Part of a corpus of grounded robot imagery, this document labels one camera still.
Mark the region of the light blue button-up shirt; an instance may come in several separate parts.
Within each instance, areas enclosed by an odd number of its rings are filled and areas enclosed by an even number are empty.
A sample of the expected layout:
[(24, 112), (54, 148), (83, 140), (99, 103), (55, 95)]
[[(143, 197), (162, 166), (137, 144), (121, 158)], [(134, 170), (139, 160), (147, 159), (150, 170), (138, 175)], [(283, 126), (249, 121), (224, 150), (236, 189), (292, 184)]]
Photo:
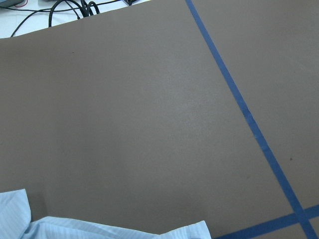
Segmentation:
[(26, 190), (20, 189), (0, 194), (0, 237), (2, 239), (209, 239), (211, 235), (205, 221), (159, 235), (50, 216), (32, 222)]

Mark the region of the black smartphone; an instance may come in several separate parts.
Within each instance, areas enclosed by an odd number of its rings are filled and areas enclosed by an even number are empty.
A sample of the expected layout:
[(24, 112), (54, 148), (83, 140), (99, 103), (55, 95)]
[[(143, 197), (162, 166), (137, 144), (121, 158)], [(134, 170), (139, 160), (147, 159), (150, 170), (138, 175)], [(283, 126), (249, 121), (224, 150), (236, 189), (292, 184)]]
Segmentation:
[(136, 2), (137, 0), (124, 0), (124, 2), (127, 4), (127, 5), (132, 5), (134, 2)]

